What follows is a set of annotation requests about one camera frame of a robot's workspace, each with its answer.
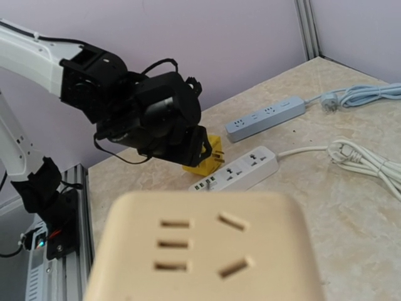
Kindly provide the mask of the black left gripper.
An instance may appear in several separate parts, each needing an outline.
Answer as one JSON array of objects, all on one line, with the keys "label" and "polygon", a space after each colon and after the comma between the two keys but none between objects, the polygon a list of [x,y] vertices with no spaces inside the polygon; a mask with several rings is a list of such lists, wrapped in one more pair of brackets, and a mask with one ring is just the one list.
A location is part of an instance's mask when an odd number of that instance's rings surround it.
[{"label": "black left gripper", "polygon": [[184,138],[177,145],[165,139],[155,147],[137,150],[141,156],[160,159],[182,166],[196,167],[209,158],[209,140],[206,128],[200,125],[185,131]]}]

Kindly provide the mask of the white power strip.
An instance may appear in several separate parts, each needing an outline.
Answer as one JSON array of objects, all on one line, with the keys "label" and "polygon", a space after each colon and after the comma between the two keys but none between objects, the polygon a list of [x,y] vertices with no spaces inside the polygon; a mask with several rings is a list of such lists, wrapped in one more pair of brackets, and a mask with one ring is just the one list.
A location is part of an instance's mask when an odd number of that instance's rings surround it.
[{"label": "white power strip", "polygon": [[276,154],[265,146],[259,146],[191,185],[188,191],[246,191],[278,169]]}]

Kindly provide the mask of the beige cube socket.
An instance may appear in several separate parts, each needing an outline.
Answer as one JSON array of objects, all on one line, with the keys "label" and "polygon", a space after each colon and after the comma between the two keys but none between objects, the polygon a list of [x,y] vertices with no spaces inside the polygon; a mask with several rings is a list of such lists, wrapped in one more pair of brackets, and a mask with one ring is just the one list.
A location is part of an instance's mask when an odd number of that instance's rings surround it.
[{"label": "beige cube socket", "polygon": [[324,299],[302,209],[272,192],[120,196],[85,292],[85,300]]}]

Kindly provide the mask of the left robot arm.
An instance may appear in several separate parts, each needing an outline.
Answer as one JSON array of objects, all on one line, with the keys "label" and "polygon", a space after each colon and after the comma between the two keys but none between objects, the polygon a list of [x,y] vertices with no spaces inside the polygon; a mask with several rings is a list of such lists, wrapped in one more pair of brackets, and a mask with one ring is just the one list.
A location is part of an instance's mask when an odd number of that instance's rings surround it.
[{"label": "left robot arm", "polygon": [[[1,67],[37,83],[96,126],[109,140],[153,158],[195,167],[212,148],[200,125],[202,85],[176,70],[150,77],[129,71],[117,55],[84,41],[51,38],[1,22]],[[60,227],[74,211],[61,197],[61,174],[25,139],[1,100],[1,160],[29,213]]]}]

